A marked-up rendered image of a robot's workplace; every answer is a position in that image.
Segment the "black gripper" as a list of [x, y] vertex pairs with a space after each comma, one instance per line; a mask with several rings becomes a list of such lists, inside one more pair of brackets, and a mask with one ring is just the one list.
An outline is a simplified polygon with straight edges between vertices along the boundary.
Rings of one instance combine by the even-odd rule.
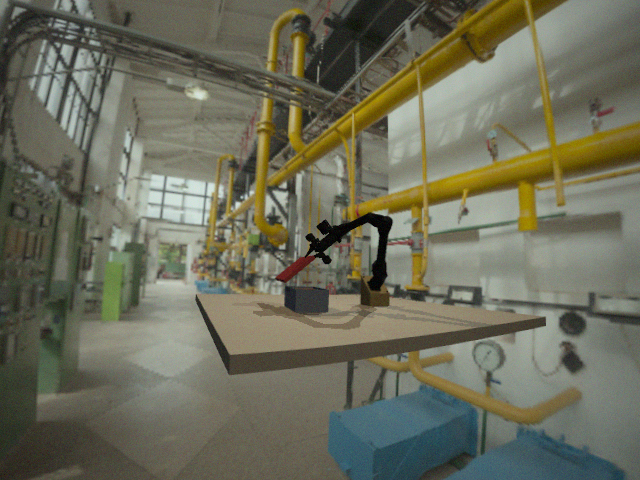
[[332, 245], [331, 241], [327, 237], [324, 237], [318, 243], [316, 243], [316, 238], [312, 233], [306, 235], [305, 238], [307, 239], [307, 241], [312, 242], [312, 244], [310, 244], [310, 249], [305, 257], [307, 257], [316, 248], [319, 253], [314, 255], [315, 258], [322, 258], [322, 261], [325, 264], [330, 264], [332, 262], [331, 258], [328, 255], [324, 254], [324, 251]]

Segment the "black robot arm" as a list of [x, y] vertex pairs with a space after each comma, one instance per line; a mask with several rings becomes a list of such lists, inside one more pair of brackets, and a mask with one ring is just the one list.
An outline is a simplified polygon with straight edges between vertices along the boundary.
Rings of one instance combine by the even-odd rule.
[[340, 225], [334, 225], [331, 227], [331, 225], [328, 223], [328, 221], [325, 219], [324, 221], [322, 221], [320, 224], [318, 224], [316, 227], [319, 229], [319, 231], [324, 235], [326, 235], [327, 233], [329, 233], [327, 237], [332, 244], [334, 244], [336, 241], [338, 241], [338, 243], [340, 243], [342, 240], [342, 236], [344, 236], [346, 233], [348, 233], [350, 230], [355, 229], [365, 223], [370, 223], [371, 225], [373, 225], [374, 227], [378, 228], [378, 232], [379, 232], [379, 245], [378, 245], [378, 254], [377, 254], [377, 260], [372, 264], [372, 273], [373, 273], [373, 278], [368, 281], [368, 285], [371, 289], [371, 291], [381, 291], [381, 286], [383, 285], [383, 283], [385, 282], [385, 279], [387, 277], [387, 273], [386, 273], [386, 263], [385, 263], [385, 253], [386, 253], [386, 246], [387, 246], [387, 238], [388, 238], [388, 233], [391, 229], [392, 226], [392, 219], [389, 216], [383, 216], [380, 214], [375, 214], [372, 212], [367, 213], [366, 215], [351, 221], [349, 223], [344, 223], [344, 224], [340, 224]]

